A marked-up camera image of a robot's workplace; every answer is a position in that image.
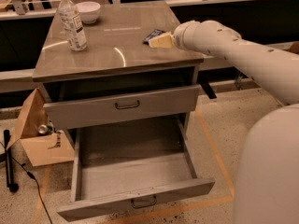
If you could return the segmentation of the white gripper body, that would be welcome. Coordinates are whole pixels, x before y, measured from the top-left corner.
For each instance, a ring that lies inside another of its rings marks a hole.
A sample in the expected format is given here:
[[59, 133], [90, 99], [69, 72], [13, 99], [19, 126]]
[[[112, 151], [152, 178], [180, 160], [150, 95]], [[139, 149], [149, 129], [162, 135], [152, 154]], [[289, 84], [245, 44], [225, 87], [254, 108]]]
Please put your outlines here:
[[174, 45], [179, 49], [198, 50], [196, 30], [199, 26], [199, 21], [188, 21], [179, 25], [173, 33]]

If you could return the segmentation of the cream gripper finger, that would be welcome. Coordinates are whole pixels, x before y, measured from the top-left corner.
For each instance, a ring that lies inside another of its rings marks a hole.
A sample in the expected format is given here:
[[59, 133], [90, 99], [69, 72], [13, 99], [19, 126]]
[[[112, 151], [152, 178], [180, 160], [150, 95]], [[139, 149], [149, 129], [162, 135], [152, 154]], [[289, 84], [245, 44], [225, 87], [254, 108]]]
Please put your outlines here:
[[173, 36], [170, 32], [155, 36], [149, 40], [151, 48], [172, 48]]

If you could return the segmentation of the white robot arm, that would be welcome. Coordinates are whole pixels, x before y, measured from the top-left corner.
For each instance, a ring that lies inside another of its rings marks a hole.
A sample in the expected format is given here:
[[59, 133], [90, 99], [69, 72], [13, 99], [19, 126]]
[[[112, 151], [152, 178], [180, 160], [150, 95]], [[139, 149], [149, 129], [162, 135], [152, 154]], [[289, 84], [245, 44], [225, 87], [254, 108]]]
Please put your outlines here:
[[283, 104], [249, 131], [235, 184], [234, 224], [299, 224], [299, 57], [250, 42], [217, 21], [188, 21], [149, 40], [227, 61]]

